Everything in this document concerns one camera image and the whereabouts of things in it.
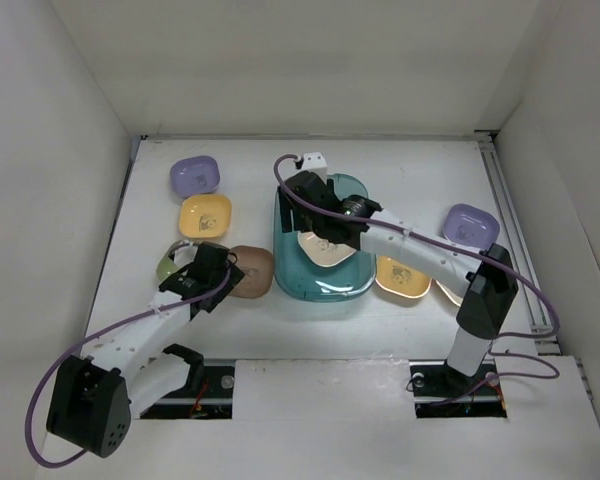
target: plate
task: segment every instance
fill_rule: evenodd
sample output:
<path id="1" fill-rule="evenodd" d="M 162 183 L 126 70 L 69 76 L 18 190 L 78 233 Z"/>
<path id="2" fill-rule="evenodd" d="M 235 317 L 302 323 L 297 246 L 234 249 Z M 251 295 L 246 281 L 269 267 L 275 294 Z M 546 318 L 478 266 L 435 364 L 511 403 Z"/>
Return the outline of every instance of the plate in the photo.
<path id="1" fill-rule="evenodd" d="M 244 272 L 244 278 L 229 295 L 253 299 L 267 293 L 273 283 L 273 254 L 247 245 L 238 245 L 231 251 L 236 254 L 236 266 Z"/>
<path id="2" fill-rule="evenodd" d="M 442 233 L 459 245 L 488 250 L 498 239 L 500 224 L 490 213 L 459 203 L 449 210 Z"/>
<path id="3" fill-rule="evenodd" d="M 458 295 L 456 295 L 455 293 L 453 293 L 447 287 L 445 287 L 444 285 L 442 285 L 439 281 L 436 280 L 436 283 L 440 287 L 440 290 L 442 290 L 444 292 L 444 294 L 447 296 L 447 298 L 449 300 L 451 300 L 451 303 L 453 303 L 457 307 L 459 307 L 462 304 L 462 297 L 459 297 Z"/>
<path id="4" fill-rule="evenodd" d="M 187 198 L 214 192 L 220 183 L 220 170 L 213 157 L 200 155 L 174 163 L 169 177 L 176 195 Z"/>
<path id="5" fill-rule="evenodd" d="M 376 283 L 387 292 L 406 298 L 420 298 L 431 288 L 431 278 L 389 257 L 378 257 Z"/>
<path id="6" fill-rule="evenodd" d="M 189 238 L 219 237 L 231 222 L 231 202 L 224 195 L 195 195 L 180 209 L 180 233 Z"/>
<path id="7" fill-rule="evenodd" d="M 356 253 L 349 245 L 331 243 L 313 232 L 298 232 L 298 244 L 313 263 L 325 268 L 335 267 Z"/>

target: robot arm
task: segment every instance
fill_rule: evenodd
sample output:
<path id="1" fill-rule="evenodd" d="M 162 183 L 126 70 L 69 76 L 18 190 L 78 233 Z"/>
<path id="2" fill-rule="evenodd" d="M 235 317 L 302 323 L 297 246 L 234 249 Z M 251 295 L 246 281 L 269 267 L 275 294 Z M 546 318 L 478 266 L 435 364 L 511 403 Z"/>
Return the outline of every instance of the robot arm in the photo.
<path id="1" fill-rule="evenodd" d="M 327 164 L 321 153 L 303 155 L 296 161 L 296 168 L 299 172 L 284 183 L 302 202 L 278 188 L 285 232 L 313 231 L 331 243 L 344 243 L 360 251 L 390 257 L 440 281 L 464 298 L 456 316 L 458 332 L 446 360 L 449 376 L 458 384 L 458 389 L 464 388 L 500 332 L 518 291 L 515 279 L 478 260 L 425 244 L 409 233 L 396 233 L 381 226 L 334 218 L 308 208 L 307 205 L 311 204 L 322 211 L 380 220 L 399 225 L 405 232 L 417 233 L 416 229 L 368 198 L 351 195 L 339 199 L 333 184 L 326 180 Z M 436 240 L 453 245 L 443 238 Z M 493 244 L 483 254 L 507 266 L 512 265 L 509 252 L 500 245 Z"/>
<path id="2" fill-rule="evenodd" d="M 229 250 L 202 243 L 192 263 L 159 286 L 150 309 L 156 313 L 125 327 L 108 343 L 80 358 L 65 360 L 56 377 L 47 430 L 102 458 L 118 449 L 131 419 L 166 394 L 202 384 L 204 358 L 166 343 L 200 310 L 213 309 L 242 280 Z M 203 301 L 187 303 L 204 293 Z M 160 307 L 181 301 L 169 311 Z"/>

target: teal plastic container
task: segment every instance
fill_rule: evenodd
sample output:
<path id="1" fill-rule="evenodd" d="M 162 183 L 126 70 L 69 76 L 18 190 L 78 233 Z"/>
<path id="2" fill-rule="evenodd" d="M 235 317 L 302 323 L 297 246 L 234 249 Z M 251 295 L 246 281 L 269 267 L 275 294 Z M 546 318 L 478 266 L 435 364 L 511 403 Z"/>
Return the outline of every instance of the teal plastic container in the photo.
<path id="1" fill-rule="evenodd" d="M 340 199 L 354 194 L 368 196 L 357 178 L 342 173 L 329 178 L 333 179 L 334 191 Z M 356 252 L 334 267 L 316 265 L 298 244 L 298 232 L 282 232 L 277 194 L 275 202 L 273 257 L 276 282 L 282 290 L 308 302 L 341 302 L 369 290 L 376 276 L 375 255 Z"/>

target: white table surface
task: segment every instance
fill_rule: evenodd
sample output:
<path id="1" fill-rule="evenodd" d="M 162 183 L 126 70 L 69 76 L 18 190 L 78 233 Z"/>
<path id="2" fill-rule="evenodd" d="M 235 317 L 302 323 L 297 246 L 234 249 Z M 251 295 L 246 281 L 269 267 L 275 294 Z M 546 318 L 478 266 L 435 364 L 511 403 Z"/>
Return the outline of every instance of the white table surface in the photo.
<path id="1" fill-rule="evenodd" d="M 284 153 L 309 151 L 323 152 L 330 173 L 357 177 L 370 198 L 432 234 L 440 233 L 449 208 L 460 202 L 498 218 L 474 141 L 145 140 L 88 332 L 144 310 L 152 298 L 156 264 L 179 238 L 181 200 L 169 185 L 176 161 L 203 154 L 218 161 L 222 179 L 217 193 L 230 198 L 233 213 L 228 233 L 216 241 L 272 250 L 273 162 Z M 499 242 L 508 245 L 502 233 Z M 443 359 L 457 329 L 455 313 L 436 285 L 420 300 L 401 299 L 374 285 L 358 299 L 318 304 L 292 299 L 274 281 L 260 299 L 229 297 L 213 314 L 200 313 L 174 340 L 207 358 Z M 529 324 L 528 307 L 518 295 L 503 331 L 529 331 Z M 499 346 L 535 353 L 528 340 L 506 339 Z"/>
<path id="2" fill-rule="evenodd" d="M 234 419 L 138 420 L 109 458 L 37 480 L 600 480 L 600 430 L 576 364 L 506 379 L 507 419 L 416 419 L 400 360 L 239 361 Z M 544 373 L 507 359 L 500 370 Z M 76 447 L 47 436 L 44 454 Z"/>
<path id="3" fill-rule="evenodd" d="M 475 142 L 143 141 L 89 332 L 144 309 L 152 297 L 156 263 L 178 238 L 180 201 L 168 179 L 175 161 L 216 157 L 218 191 L 234 207 L 221 242 L 271 249 L 273 161 L 306 151 L 322 151 L 332 173 L 358 177 L 371 198 L 431 232 L 455 203 L 498 214 Z M 528 331 L 529 315 L 518 295 L 504 329 Z M 87 455 L 64 469 L 39 468 L 36 478 L 600 479 L 600 430 L 572 358 L 552 359 L 562 372 L 556 381 L 503 381 L 506 420 L 415 418 L 413 397 L 404 391 L 406 359 L 445 358 L 454 316 L 435 287 L 418 301 L 374 286 L 357 300 L 311 304 L 275 283 L 259 300 L 228 298 L 174 340 L 207 358 L 251 359 L 236 365 L 233 420 L 134 421 L 110 458 Z M 504 346 L 534 351 L 531 341 Z M 322 360 L 365 357 L 373 359 Z M 544 371 L 517 359 L 497 365 Z M 47 436 L 47 458 L 73 452 Z"/>

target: white backdrop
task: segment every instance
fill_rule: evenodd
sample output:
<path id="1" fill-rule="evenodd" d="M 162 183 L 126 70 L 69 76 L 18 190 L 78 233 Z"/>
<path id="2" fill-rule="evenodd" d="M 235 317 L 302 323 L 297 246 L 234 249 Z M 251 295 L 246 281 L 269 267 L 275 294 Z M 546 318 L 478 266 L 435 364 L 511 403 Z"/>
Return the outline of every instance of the white backdrop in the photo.
<path id="1" fill-rule="evenodd" d="M 192 134 L 498 128 L 559 2 L 52 3 L 130 132 Z"/>
<path id="2" fill-rule="evenodd" d="M 28 398 L 84 332 L 128 148 L 49 3 L 0 0 L 0 480 L 33 475 Z"/>
<path id="3" fill-rule="evenodd" d="M 565 0 L 497 147 L 542 288 L 600 419 L 600 0 Z"/>

